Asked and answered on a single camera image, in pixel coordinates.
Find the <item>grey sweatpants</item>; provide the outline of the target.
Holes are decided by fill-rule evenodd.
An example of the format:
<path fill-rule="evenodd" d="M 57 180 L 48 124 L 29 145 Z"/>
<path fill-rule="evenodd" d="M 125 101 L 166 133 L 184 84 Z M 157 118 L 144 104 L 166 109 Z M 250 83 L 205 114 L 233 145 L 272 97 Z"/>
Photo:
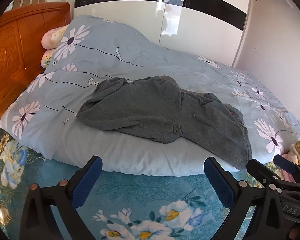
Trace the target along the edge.
<path fill-rule="evenodd" d="M 102 81 L 77 113 L 82 123 L 169 144 L 188 139 L 243 170 L 252 158 L 242 113 L 212 93 L 181 89 L 168 76 Z"/>

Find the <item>pink fluffy folded garment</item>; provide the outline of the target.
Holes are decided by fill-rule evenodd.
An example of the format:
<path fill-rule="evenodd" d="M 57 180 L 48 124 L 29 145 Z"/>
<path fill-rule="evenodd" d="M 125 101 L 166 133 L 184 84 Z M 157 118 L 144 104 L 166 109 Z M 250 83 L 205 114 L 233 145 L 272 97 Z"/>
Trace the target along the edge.
<path fill-rule="evenodd" d="M 290 150 L 288 153 L 283 154 L 282 156 L 285 159 L 287 159 L 288 161 L 290 161 L 294 164 L 300 165 L 300 153 L 298 151 Z M 283 169 L 281 169 L 281 173 L 282 173 L 281 178 L 283 180 L 293 182 L 293 183 L 295 182 L 295 180 L 291 174 L 287 173 Z"/>

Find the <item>teal floral bed blanket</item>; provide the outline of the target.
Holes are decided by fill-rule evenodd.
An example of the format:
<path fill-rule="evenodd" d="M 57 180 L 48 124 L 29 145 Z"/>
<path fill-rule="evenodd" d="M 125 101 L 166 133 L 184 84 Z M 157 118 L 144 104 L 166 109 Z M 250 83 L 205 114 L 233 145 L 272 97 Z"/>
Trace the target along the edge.
<path fill-rule="evenodd" d="M 31 184 L 54 186 L 77 171 L 21 145 L 0 128 L 0 227 L 18 239 Z M 102 172 L 78 213 L 96 239 L 210 239 L 229 210 L 204 175 Z"/>

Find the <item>light blue floral duvet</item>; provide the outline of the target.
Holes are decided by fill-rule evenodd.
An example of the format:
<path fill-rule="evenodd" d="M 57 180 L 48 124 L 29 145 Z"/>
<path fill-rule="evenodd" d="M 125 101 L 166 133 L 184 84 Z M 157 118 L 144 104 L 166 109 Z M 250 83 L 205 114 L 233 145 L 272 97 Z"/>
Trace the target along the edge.
<path fill-rule="evenodd" d="M 2 115 L 0 127 L 47 159 L 150 176 L 202 174 L 210 152 L 188 139 L 162 144 L 89 127 L 76 113 L 102 81 L 167 75 L 179 87 L 214 94 L 243 115 L 252 157 L 265 164 L 300 140 L 300 123 L 250 74 L 158 46 L 126 24 L 82 15 L 68 26 L 50 65 Z"/>

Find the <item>pink floral pillow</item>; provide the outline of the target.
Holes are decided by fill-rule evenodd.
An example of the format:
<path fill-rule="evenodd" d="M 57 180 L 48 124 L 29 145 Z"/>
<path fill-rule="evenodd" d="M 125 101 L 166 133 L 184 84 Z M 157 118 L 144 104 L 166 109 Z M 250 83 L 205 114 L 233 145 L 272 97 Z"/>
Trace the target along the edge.
<path fill-rule="evenodd" d="M 46 32 L 41 40 L 41 44 L 44 49 L 51 50 L 57 48 L 59 42 L 61 41 L 68 25 L 58 27 L 55 29 L 51 29 L 50 31 Z"/>
<path fill-rule="evenodd" d="M 41 59 L 41 67 L 43 68 L 47 68 L 50 64 L 50 61 L 51 61 L 51 57 L 53 55 L 53 53 L 55 52 L 55 49 L 50 49 L 50 50 L 47 50 L 44 54 L 43 54 L 43 57 Z"/>

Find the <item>white black wardrobe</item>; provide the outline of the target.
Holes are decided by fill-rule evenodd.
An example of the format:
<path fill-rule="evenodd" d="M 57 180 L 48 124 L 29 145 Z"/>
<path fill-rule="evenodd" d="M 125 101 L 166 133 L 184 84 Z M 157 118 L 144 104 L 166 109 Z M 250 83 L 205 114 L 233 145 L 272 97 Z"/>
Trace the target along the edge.
<path fill-rule="evenodd" d="M 232 65 L 249 0 L 75 0 L 83 14 L 128 24 L 153 43 Z"/>

